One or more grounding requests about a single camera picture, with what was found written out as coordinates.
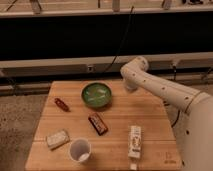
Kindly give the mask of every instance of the chocolate bar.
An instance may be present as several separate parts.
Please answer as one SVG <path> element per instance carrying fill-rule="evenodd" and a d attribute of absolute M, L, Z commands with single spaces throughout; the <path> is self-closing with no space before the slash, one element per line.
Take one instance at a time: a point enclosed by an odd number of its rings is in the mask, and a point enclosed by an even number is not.
<path fill-rule="evenodd" d="M 108 131 L 107 126 L 97 113 L 90 115 L 88 119 L 95 128 L 95 130 L 97 131 L 98 135 L 103 135 Z"/>

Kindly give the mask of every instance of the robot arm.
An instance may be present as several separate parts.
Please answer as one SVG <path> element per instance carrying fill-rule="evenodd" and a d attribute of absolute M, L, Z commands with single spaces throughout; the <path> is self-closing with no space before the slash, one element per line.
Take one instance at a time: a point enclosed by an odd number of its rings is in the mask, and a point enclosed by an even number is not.
<path fill-rule="evenodd" d="M 181 171 L 213 171 L 213 97 L 199 90 L 150 75 L 148 62 L 137 57 L 121 68 L 125 87 L 143 87 L 190 115 Z"/>
<path fill-rule="evenodd" d="M 148 74 L 145 72 L 148 67 L 148 62 L 143 57 L 137 57 L 124 65 L 121 68 L 121 75 L 125 87 L 130 91 L 143 87 L 187 114 L 194 105 L 210 97 L 197 89 Z"/>

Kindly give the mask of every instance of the white cup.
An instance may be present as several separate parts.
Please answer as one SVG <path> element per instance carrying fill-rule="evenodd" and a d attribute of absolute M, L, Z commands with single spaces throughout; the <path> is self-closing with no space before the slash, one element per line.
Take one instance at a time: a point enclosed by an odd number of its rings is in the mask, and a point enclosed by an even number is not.
<path fill-rule="evenodd" d="M 84 163 L 89 159 L 91 154 L 91 144 L 85 138 L 78 138 L 73 140 L 70 149 L 69 155 L 71 159 L 77 163 Z"/>

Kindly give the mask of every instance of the gray floor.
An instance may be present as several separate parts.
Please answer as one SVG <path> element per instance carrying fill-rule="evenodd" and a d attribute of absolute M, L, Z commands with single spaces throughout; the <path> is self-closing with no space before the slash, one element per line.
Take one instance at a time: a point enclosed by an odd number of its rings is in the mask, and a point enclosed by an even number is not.
<path fill-rule="evenodd" d="M 213 94 L 212 85 L 193 87 Z M 47 94 L 0 97 L 0 171 L 24 171 L 46 97 Z M 166 110 L 173 123 L 177 109 L 167 106 Z M 187 120 L 181 113 L 173 129 L 180 153 Z"/>

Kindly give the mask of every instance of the cable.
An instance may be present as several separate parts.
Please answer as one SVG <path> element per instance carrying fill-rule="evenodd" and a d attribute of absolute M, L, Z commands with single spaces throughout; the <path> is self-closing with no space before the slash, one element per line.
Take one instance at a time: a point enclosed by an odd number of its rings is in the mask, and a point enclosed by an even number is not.
<path fill-rule="evenodd" d="M 176 68 L 176 66 L 173 66 L 173 71 L 174 71 L 174 78 L 173 78 L 173 80 L 176 81 L 176 77 L 177 77 L 177 68 Z"/>
<path fill-rule="evenodd" d="M 106 67 L 106 69 L 101 74 L 104 74 L 105 72 L 107 72 L 112 67 L 112 65 L 114 64 L 114 62 L 117 59 L 117 57 L 119 56 L 119 54 L 121 52 L 121 49 L 122 49 L 124 43 L 126 42 L 127 35 L 129 33 L 129 28 L 130 28 L 130 24 L 131 24 L 131 20 L 132 20 L 133 11 L 134 11 L 134 6 L 132 6 L 131 11 L 129 13 L 128 24 L 126 26 L 126 30 L 125 30 L 124 36 L 123 36 L 123 38 L 121 40 L 121 43 L 120 43 L 120 46 L 119 46 L 119 48 L 118 48 L 118 50 L 116 52 L 116 55 L 115 55 L 114 59 L 112 60 L 112 62 Z"/>
<path fill-rule="evenodd" d="M 178 110 L 177 118 L 176 118 L 176 120 L 174 121 L 174 123 L 172 124 L 172 128 L 177 124 L 179 118 L 180 118 L 180 110 Z"/>

